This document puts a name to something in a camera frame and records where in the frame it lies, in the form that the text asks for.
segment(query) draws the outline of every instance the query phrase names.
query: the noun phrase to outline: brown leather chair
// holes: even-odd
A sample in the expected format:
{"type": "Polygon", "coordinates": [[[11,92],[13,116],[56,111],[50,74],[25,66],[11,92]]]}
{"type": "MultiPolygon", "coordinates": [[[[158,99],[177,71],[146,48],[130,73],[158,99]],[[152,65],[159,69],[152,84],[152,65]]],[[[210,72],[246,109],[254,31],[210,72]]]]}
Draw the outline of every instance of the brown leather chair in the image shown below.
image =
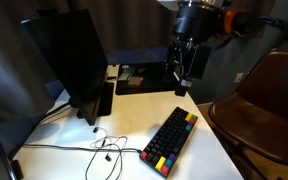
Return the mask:
{"type": "Polygon", "coordinates": [[[211,105],[209,116],[239,146],[288,165],[288,52],[265,55],[234,93],[211,105]]]}

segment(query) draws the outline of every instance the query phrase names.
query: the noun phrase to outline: wall outlet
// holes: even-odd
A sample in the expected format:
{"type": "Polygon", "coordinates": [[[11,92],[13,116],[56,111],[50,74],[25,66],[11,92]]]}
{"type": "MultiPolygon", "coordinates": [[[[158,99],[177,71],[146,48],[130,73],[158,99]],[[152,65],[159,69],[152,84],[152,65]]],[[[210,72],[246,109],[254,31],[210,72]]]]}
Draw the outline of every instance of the wall outlet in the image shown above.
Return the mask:
{"type": "Polygon", "coordinates": [[[243,73],[237,73],[235,80],[234,80],[234,83],[240,83],[242,78],[243,78],[243,73]]]}

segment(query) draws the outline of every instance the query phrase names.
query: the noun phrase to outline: wall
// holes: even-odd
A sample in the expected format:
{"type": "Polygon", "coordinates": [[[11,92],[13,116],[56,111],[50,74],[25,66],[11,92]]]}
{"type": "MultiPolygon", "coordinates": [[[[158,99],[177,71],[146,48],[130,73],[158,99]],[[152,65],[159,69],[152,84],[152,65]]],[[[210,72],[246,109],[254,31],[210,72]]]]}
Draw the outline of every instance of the wall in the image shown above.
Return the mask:
{"type": "MultiPolygon", "coordinates": [[[[272,17],[288,20],[288,1],[276,0],[270,14],[272,17]]],[[[206,66],[202,80],[189,90],[196,104],[215,101],[233,92],[237,73],[247,74],[266,52],[279,44],[281,33],[266,27],[261,38],[234,40],[225,48],[215,51],[206,66]]]]}

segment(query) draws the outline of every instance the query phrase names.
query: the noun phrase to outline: dark curtain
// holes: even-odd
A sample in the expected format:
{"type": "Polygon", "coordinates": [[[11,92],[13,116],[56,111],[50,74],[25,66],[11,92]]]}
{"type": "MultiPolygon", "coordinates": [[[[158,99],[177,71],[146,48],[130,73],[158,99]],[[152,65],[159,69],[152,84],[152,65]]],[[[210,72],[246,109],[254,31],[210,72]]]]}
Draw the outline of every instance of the dark curtain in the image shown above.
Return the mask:
{"type": "MultiPolygon", "coordinates": [[[[234,1],[232,7],[266,14],[273,3],[234,1]]],[[[20,22],[39,17],[37,10],[65,13],[86,8],[106,52],[167,47],[174,38],[176,12],[155,0],[0,0],[0,121],[43,114],[53,106],[45,84],[56,77],[20,22]]]]}

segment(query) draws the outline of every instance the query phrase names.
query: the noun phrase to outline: earbud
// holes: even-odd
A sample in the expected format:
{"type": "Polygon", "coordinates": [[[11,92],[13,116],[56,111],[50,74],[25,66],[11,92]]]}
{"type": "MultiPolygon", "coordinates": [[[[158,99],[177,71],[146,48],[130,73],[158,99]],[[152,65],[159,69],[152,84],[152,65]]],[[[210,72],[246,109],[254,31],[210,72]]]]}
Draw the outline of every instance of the earbud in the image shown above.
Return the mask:
{"type": "Polygon", "coordinates": [[[97,133],[98,127],[94,128],[93,133],[97,133]]]}
{"type": "Polygon", "coordinates": [[[106,159],[107,161],[111,161],[111,157],[110,157],[108,154],[105,156],[105,159],[106,159]]]}

